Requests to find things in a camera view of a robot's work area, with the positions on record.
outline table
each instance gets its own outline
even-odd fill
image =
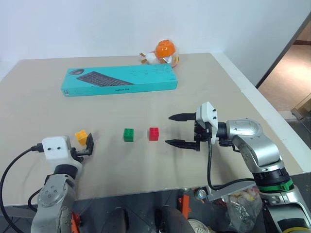
[[[73,67],[139,64],[138,56],[22,60],[0,82],[0,148],[2,174],[22,151],[44,137],[68,135],[85,129],[94,137],[93,155],[85,159],[77,198],[150,192],[207,184],[207,146],[201,151],[172,147],[167,139],[193,140],[193,122],[168,117],[195,112],[210,101],[219,121],[248,117],[257,120],[278,146],[286,169],[294,175],[301,167],[268,123],[209,54],[183,54],[174,68],[176,90],[118,95],[65,97],[61,84]],[[159,141],[150,142],[147,130],[159,127]],[[134,143],[124,142],[124,128],[135,129]],[[51,174],[43,153],[32,152],[10,170],[4,184],[6,205],[22,205]],[[241,155],[231,148],[213,146],[213,183],[252,177]]]

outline power cord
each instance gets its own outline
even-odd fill
[[[35,207],[31,204],[31,201],[32,201],[32,199],[35,197],[35,195],[37,195],[40,191],[41,191],[41,189],[35,191],[35,192],[29,197],[28,202],[27,202],[29,209],[31,209],[31,210],[33,210],[33,211],[35,211],[35,212],[37,212],[37,208],[35,208]]]
[[[3,184],[4,184],[4,179],[8,173],[8,171],[10,170],[10,168],[13,166],[13,164],[20,159],[22,156],[24,156],[25,154],[27,154],[28,152],[31,151],[38,151],[38,152],[43,152],[43,146],[42,143],[38,143],[36,146],[33,146],[27,150],[25,150],[23,153],[21,153],[18,157],[16,157],[10,164],[9,166],[5,169],[2,178],[1,178],[1,182],[0,182],[0,209],[1,212],[5,218],[5,220],[9,223],[9,225],[14,229],[14,231],[16,231],[17,233],[24,233],[23,231],[21,231],[15,224],[14,222],[10,219],[10,217],[8,216],[5,208],[4,208],[4,204],[3,204],[3,195],[2,195],[2,190],[3,190]]]
[[[254,181],[254,179],[251,179],[251,178],[244,178],[244,179],[238,179],[235,181],[230,181],[230,182],[225,183],[223,185],[213,186],[212,182],[211,182],[211,178],[210,178],[210,171],[211,171],[211,166],[212,166],[212,143],[211,143],[210,137],[207,139],[207,144],[208,144],[207,183],[212,190],[217,191],[217,190],[223,189],[229,185],[232,185],[232,184],[238,183],[238,182],[242,182],[242,181]]]

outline teal box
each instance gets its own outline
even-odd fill
[[[169,64],[68,69],[61,90],[65,96],[107,95],[176,89]]]

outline lego brick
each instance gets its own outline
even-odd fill
[[[76,139],[82,146],[86,145],[87,133],[85,130],[76,132],[74,135],[76,136]]]
[[[125,142],[134,142],[134,129],[124,129],[123,138]]]
[[[149,129],[149,141],[157,141],[159,139],[159,128]]]

